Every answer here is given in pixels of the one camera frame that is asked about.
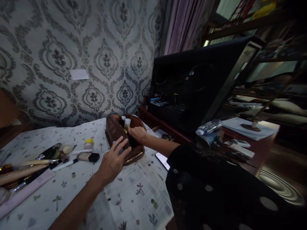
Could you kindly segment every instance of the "hand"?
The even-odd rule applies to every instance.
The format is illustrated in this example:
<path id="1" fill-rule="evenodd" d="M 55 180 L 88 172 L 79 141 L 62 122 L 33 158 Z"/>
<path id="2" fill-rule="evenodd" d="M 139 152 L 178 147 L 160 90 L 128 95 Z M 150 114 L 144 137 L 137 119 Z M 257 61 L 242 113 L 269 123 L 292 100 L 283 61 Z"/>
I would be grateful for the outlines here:
<path id="1" fill-rule="evenodd" d="M 135 127 L 128 129 L 128 133 L 140 144 L 144 143 L 147 132 L 143 127 Z"/>
<path id="2" fill-rule="evenodd" d="M 102 183 L 101 185 L 103 187 L 114 181 L 117 175 L 121 172 L 122 166 L 124 164 L 124 159 L 131 151 L 131 147 L 128 147 L 119 155 L 119 151 L 128 141 L 128 139 L 125 139 L 121 142 L 122 139 L 123 137 L 121 136 L 117 141 L 114 142 L 110 151 L 103 155 L 99 169 L 95 173 L 97 180 Z"/>

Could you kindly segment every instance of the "printed tablecloth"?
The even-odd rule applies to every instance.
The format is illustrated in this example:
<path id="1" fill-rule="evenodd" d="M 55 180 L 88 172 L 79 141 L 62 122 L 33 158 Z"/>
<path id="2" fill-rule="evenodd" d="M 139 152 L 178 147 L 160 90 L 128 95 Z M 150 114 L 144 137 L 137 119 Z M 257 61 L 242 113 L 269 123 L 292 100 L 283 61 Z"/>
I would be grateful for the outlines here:
<path id="1" fill-rule="evenodd" d="M 100 153 L 100 159 L 97 163 L 79 161 L 56 171 L 56 176 L 0 220 L 0 229 L 48 229 L 98 170 L 103 154 L 110 148 L 105 128 L 106 118 L 102 118 L 77 127 L 24 132 L 7 144 L 3 149 L 12 155 L 6 163 L 13 165 L 35 159 L 58 142 L 77 145 L 75 150 L 81 150 L 88 138 L 94 140 L 93 152 Z M 165 185 L 167 171 L 155 153 L 146 147 L 143 158 L 123 167 L 117 178 L 99 193 L 79 229 L 165 229 L 174 213 Z"/>

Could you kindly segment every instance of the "black computer case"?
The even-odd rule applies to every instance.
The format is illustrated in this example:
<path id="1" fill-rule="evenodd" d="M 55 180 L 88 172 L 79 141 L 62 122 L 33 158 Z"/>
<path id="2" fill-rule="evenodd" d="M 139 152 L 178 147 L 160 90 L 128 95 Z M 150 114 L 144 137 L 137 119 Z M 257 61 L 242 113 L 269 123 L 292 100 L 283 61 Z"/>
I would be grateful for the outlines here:
<path id="1" fill-rule="evenodd" d="M 155 58 L 148 111 L 189 137 L 212 120 L 265 45 L 248 36 Z"/>

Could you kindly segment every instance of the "brown leather bag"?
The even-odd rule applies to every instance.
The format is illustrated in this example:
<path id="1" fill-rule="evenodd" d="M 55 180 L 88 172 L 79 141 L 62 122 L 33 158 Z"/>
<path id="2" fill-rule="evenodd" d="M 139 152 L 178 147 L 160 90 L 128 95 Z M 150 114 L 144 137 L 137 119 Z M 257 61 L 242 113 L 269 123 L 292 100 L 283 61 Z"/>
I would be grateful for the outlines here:
<path id="1" fill-rule="evenodd" d="M 125 114 L 125 116 L 126 118 L 131 119 L 131 128 L 141 126 L 146 130 L 140 118 L 130 114 Z M 120 125 L 119 121 L 119 115 L 110 115 L 106 118 L 106 138 L 110 146 L 112 146 L 113 141 L 118 140 L 121 136 L 124 137 L 123 140 L 128 138 L 128 135 L 126 134 L 123 127 Z M 126 149 L 128 147 L 129 141 L 124 145 L 123 149 Z M 143 145 L 138 144 L 137 146 L 134 146 L 131 149 L 130 153 L 125 157 L 124 165 L 129 165 L 131 163 L 136 162 L 137 160 L 142 158 L 142 156 L 144 156 L 144 153 L 145 149 Z"/>

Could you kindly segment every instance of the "lamp base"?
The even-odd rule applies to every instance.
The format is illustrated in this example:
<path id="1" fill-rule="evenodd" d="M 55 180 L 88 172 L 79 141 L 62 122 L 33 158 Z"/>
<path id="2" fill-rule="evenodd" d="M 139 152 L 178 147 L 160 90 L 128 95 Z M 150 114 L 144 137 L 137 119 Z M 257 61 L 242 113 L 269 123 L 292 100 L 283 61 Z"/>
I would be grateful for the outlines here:
<path id="1" fill-rule="evenodd" d="M 255 131 L 255 132 L 261 132 L 261 129 L 259 129 L 257 127 L 253 127 L 252 125 L 241 124 L 241 126 L 245 129 L 248 129 L 248 130 L 252 130 L 252 131 Z"/>

